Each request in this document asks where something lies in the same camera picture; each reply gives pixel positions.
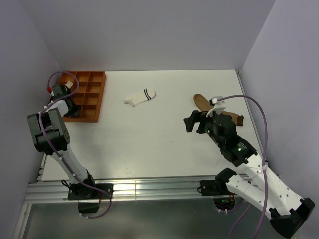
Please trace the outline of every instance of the white tabletop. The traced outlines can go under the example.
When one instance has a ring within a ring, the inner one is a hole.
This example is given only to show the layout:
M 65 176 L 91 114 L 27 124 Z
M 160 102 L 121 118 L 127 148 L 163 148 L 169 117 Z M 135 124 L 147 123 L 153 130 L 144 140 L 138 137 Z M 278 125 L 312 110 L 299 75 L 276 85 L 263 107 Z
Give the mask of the white tabletop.
M 242 94 L 235 70 L 106 72 L 98 123 L 67 123 L 71 148 L 95 179 L 216 175 L 233 168 L 209 136 L 183 119 L 197 110 L 193 95 Z M 126 94 L 154 89 L 156 96 L 135 107 Z M 257 137 L 243 98 L 226 101 L 227 111 L 244 115 L 238 134 L 259 152 Z M 47 157 L 43 181 L 67 179 L 58 163 Z

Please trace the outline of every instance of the white wall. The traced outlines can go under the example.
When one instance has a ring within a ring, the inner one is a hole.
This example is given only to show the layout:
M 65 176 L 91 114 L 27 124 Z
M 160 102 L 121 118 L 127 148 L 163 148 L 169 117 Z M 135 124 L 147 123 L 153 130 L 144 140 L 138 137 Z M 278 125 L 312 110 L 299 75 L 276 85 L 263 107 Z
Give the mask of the white wall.
M 67 70 L 240 69 L 275 0 L 20 0 Z
M 26 117 L 48 101 L 58 66 L 18 0 L 0 1 L 0 29 L 0 238 L 8 239 L 41 162 Z
M 267 116 L 270 166 L 317 205 L 302 226 L 303 238 L 319 233 L 318 23 L 318 0 L 277 0 L 242 69 L 246 93 Z M 262 117 L 252 108 L 263 135 Z

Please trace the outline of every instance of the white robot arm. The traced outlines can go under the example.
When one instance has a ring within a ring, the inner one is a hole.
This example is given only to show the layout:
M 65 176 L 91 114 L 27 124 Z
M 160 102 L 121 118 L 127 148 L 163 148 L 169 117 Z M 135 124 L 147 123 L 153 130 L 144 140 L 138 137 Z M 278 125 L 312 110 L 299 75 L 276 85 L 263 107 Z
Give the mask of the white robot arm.
M 110 200 L 113 185 L 95 184 L 92 175 L 81 165 L 69 145 L 70 136 L 62 116 L 76 117 L 79 116 L 80 112 L 79 107 L 70 97 L 67 97 L 70 90 L 65 85 L 57 85 L 52 87 L 52 92 L 55 101 L 51 101 L 47 110 L 27 117 L 35 148 L 54 158 L 69 177 L 69 184 L 62 180 L 62 184 L 69 188 L 68 200 Z M 79 203 L 80 213 L 95 213 L 98 208 L 99 204 Z
M 221 114 L 225 109 L 224 102 L 211 100 L 210 103 L 214 106 L 213 110 L 193 111 L 184 122 L 187 132 L 192 132 L 194 124 L 199 122 L 197 133 L 208 134 L 220 148 L 224 158 L 235 166 L 235 171 L 226 168 L 216 176 L 214 188 L 223 192 L 227 189 L 226 191 L 241 196 L 262 210 L 265 200 L 265 170 L 268 182 L 265 215 L 278 233 L 290 238 L 307 220 L 315 204 L 310 198 L 302 198 L 291 190 L 270 168 L 262 167 L 262 158 L 256 149 L 237 135 L 236 125 L 231 117 Z M 248 175 L 259 189 L 244 181 L 239 174 Z

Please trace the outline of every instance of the wooden compartment tray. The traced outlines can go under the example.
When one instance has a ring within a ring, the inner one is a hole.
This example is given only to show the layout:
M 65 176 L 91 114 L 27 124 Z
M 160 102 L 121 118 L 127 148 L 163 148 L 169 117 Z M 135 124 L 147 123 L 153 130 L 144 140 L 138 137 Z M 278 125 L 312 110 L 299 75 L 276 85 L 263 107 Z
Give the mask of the wooden compartment tray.
M 104 71 L 69 71 L 79 80 L 78 91 L 71 96 L 71 99 L 80 110 L 79 117 L 63 117 L 65 122 L 87 122 L 97 123 L 99 120 L 103 90 L 106 80 Z M 66 73 L 63 73 L 59 84 L 64 85 L 68 81 L 73 82 L 71 91 L 77 87 L 75 79 Z

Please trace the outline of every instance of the white sock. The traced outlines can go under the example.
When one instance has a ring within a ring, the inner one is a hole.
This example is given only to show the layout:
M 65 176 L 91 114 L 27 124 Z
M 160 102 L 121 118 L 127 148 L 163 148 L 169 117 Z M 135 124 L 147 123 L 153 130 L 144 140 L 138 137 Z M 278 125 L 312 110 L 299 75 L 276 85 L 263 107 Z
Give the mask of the white sock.
M 155 96 L 155 91 L 145 88 L 142 91 L 136 92 L 134 94 L 128 94 L 124 97 L 124 103 L 129 103 L 131 106 L 136 106 L 139 103 L 148 101 Z

